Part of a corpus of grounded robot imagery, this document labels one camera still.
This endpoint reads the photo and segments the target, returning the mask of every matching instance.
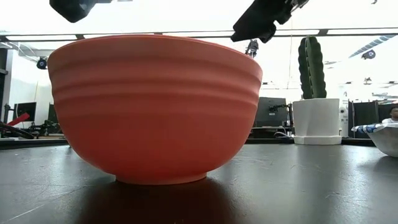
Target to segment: orange bowl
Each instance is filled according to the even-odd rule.
[[[228,162],[262,80],[250,57],[164,35],[76,41],[48,60],[55,110],[81,158],[131,184],[178,184]]]

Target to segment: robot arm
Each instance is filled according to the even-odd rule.
[[[50,0],[51,7],[69,22],[85,18],[95,4],[112,0]],[[233,42],[259,38],[268,42],[276,31],[274,22],[286,23],[292,12],[303,7],[309,0],[254,0],[233,26]]]

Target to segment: dark table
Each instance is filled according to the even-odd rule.
[[[398,160],[374,147],[246,145],[191,184],[136,186],[67,146],[0,151],[0,223],[397,223]]]

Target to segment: computer monitor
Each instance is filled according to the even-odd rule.
[[[55,108],[54,105],[50,104],[50,108],[49,108],[49,121],[52,121],[54,123],[58,123],[58,118],[57,118],[57,114],[55,112]]]
[[[36,115],[36,102],[32,103],[18,103],[14,104],[14,114],[12,115],[13,119],[16,119],[20,115],[27,113],[29,114],[29,118],[25,121],[35,121]]]
[[[260,97],[254,127],[278,127],[282,126],[284,121],[289,120],[289,113],[286,107],[270,110],[270,108],[277,105],[286,105],[286,99]]]

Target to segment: bowl base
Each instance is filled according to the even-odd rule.
[[[170,185],[170,184],[184,184],[193,181],[197,181],[206,177],[206,173],[199,175],[190,175],[186,177],[178,177],[175,179],[168,180],[134,180],[124,177],[116,176],[116,180],[125,184],[137,184],[137,185]]]

